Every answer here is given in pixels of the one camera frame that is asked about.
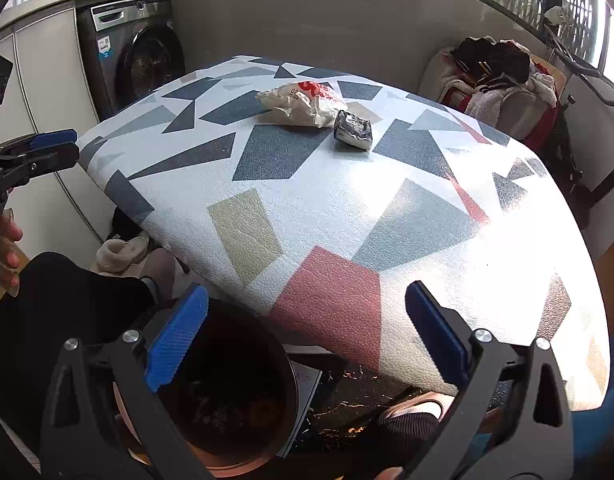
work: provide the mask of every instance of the washing machine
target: washing machine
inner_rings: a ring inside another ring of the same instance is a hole
[[[123,0],[77,10],[79,43],[100,120],[185,75],[169,0]]]

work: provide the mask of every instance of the blue and white sticker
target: blue and white sticker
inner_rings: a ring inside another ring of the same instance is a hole
[[[100,38],[98,40],[98,57],[101,59],[109,57],[111,55],[111,41],[109,36]]]

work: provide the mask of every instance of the table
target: table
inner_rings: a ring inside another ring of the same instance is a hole
[[[315,80],[373,148],[277,124],[258,91]],[[422,280],[472,329],[551,341],[570,407],[609,380],[602,297],[554,181],[486,124],[365,78],[238,56],[168,83],[81,139],[81,166],[137,224],[263,316],[444,393],[404,308]]]

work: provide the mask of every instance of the blue gripper pad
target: blue gripper pad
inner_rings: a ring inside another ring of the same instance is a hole
[[[191,291],[188,290],[152,343],[147,352],[145,381],[154,393],[162,384],[171,383],[207,317],[208,306],[209,297],[204,286],[196,285]]]
[[[405,308],[443,381],[458,389],[469,382],[469,354],[420,282],[405,293]]]
[[[76,142],[78,134],[74,130],[60,130],[58,132],[48,132],[46,134],[38,134],[30,141],[30,148],[38,150],[47,146],[55,146],[64,144],[65,142]]]

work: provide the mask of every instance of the wall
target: wall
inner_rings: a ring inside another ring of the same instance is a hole
[[[429,59],[467,36],[544,45],[478,0],[172,0],[188,72],[251,54],[416,91]]]
[[[606,99],[614,100],[614,90],[599,79],[591,82]],[[576,165],[584,174],[583,182],[593,189],[614,168],[614,108],[603,105],[577,77],[567,83],[563,96],[571,94],[576,104],[565,117]],[[594,260],[614,241],[614,189],[591,210],[590,224],[583,232]]]

